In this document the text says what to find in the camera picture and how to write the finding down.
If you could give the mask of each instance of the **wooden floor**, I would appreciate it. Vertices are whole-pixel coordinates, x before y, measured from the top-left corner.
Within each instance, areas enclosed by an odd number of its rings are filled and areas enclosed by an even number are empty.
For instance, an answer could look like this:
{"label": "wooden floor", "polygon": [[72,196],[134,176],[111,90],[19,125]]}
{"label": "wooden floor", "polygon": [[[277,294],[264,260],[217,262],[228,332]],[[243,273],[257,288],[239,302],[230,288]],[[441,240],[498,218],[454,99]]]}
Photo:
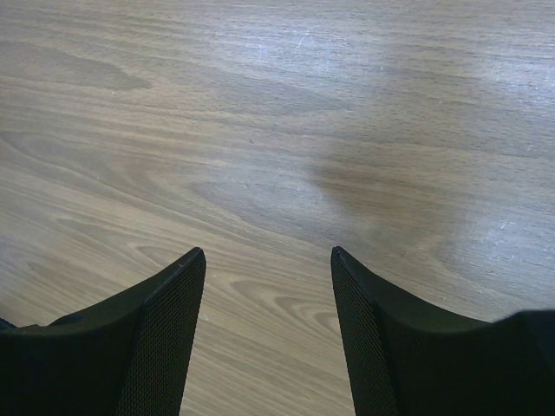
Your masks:
{"label": "wooden floor", "polygon": [[555,307],[549,0],[0,0],[0,315],[193,246],[183,413],[352,416],[344,246],[444,308]]}

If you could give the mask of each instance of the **wood grain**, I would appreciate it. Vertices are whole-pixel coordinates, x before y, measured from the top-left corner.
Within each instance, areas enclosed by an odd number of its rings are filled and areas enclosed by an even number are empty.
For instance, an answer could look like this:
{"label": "wood grain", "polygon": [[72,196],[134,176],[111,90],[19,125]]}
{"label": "wood grain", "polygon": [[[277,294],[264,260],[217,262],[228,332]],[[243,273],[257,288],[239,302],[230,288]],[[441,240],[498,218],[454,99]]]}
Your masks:
{"label": "wood grain", "polygon": [[0,0],[0,315],[198,245],[185,414],[352,415],[328,259],[555,307],[551,2]]}

